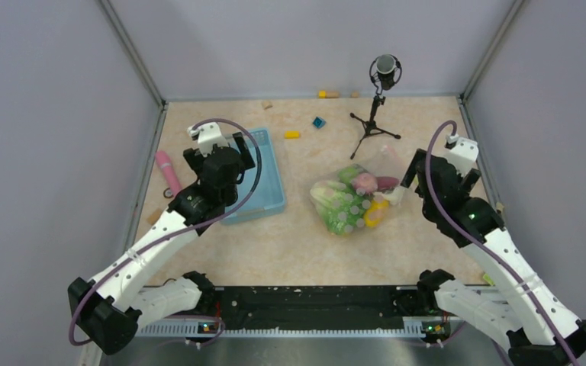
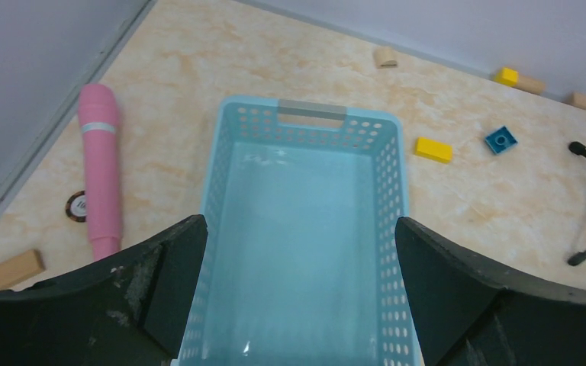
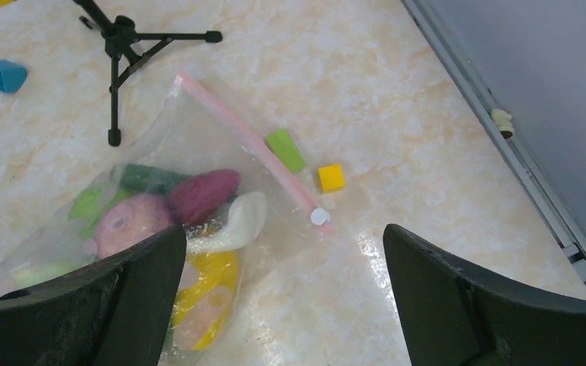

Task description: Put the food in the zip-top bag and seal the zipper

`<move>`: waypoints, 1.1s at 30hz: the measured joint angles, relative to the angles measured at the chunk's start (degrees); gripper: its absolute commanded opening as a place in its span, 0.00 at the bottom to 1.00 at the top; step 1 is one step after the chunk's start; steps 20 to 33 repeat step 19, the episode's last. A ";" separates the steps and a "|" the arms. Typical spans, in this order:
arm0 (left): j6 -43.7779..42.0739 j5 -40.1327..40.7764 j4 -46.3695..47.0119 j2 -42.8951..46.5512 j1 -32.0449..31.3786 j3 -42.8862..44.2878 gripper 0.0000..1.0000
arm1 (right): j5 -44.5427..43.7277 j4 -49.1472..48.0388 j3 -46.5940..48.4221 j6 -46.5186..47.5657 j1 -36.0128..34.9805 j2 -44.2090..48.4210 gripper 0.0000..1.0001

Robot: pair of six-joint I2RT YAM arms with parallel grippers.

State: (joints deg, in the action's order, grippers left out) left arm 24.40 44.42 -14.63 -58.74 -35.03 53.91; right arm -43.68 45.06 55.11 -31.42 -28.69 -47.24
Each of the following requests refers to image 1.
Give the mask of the red fruit toy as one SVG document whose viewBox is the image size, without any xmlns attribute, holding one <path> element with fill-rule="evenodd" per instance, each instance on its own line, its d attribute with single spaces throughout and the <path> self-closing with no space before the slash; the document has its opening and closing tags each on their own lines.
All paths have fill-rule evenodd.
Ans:
<svg viewBox="0 0 586 366">
<path fill-rule="evenodd" d="M 389 191 L 397 187 L 400 184 L 400 181 L 395 177 L 377 176 L 376 184 L 376 191 Z"/>
</svg>

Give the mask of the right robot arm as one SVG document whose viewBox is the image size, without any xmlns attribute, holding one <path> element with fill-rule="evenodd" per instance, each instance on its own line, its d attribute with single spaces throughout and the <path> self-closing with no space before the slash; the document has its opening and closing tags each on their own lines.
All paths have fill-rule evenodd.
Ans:
<svg viewBox="0 0 586 366">
<path fill-rule="evenodd" d="M 472 197 L 477 169 L 457 171 L 452 157 L 418 149 L 401 181 L 418 181 L 423 216 L 491 276 L 502 303 L 472 290 L 442 269 L 426 270 L 417 305 L 427 314 L 451 313 L 483 332 L 515 365 L 573 365 L 586 352 L 586 319 L 544 284 L 514 244 L 504 221 L 484 199 Z"/>
</svg>

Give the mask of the green lime toy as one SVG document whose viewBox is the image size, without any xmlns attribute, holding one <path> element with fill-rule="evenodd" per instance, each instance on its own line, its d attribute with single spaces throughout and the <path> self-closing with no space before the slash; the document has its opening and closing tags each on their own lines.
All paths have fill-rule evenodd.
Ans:
<svg viewBox="0 0 586 366">
<path fill-rule="evenodd" d="M 360 175 L 363 167 L 359 164 L 348 165 L 337 172 L 338 180 L 345 185 L 350 185 L 352 180 Z"/>
</svg>

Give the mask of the clear zip top bag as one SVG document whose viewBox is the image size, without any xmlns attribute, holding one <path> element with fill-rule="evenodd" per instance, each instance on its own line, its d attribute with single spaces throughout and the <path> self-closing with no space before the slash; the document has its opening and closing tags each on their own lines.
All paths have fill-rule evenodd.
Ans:
<svg viewBox="0 0 586 366">
<path fill-rule="evenodd" d="M 309 198 L 329 233 L 347 236 L 373 229 L 398 206 L 407 191 L 401 186 L 405 164 L 384 145 L 367 160 L 345 165 L 309 188 Z"/>
</svg>

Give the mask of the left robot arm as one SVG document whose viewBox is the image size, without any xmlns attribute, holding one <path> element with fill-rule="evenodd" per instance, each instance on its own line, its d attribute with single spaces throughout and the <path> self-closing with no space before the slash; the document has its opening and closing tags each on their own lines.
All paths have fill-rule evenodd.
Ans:
<svg viewBox="0 0 586 366">
<path fill-rule="evenodd" d="M 175 194 L 149 231 L 120 258 L 90 279 L 68 287 L 71 345 L 94 343 L 106 355 L 125 348 L 151 323 L 191 310 L 209 313 L 214 295 L 184 275 L 159 287 L 145 286 L 178 251 L 213 224 L 242 208 L 262 176 L 262 154 L 254 136 L 239 129 L 225 136 L 218 124 L 194 127 L 198 147 L 184 152 L 195 181 Z"/>
</svg>

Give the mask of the yellow lemon toy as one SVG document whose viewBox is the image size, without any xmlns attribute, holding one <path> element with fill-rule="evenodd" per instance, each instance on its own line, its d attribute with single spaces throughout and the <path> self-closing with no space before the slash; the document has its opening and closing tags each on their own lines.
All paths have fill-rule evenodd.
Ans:
<svg viewBox="0 0 586 366">
<path fill-rule="evenodd" d="M 370 228 L 377 227 L 385 218 L 388 208 L 389 202 L 385 199 L 372 201 L 362 217 L 365 226 Z"/>
</svg>

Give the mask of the green lettuce toy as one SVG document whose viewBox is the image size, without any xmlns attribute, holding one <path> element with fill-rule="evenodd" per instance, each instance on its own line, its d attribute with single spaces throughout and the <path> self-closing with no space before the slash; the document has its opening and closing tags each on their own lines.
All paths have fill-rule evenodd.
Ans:
<svg viewBox="0 0 586 366">
<path fill-rule="evenodd" d="M 311 202 L 327 230 L 344 236 L 365 226 L 363 215 L 370 207 L 369 195 L 359 195 L 340 181 L 318 181 L 310 189 Z"/>
</svg>

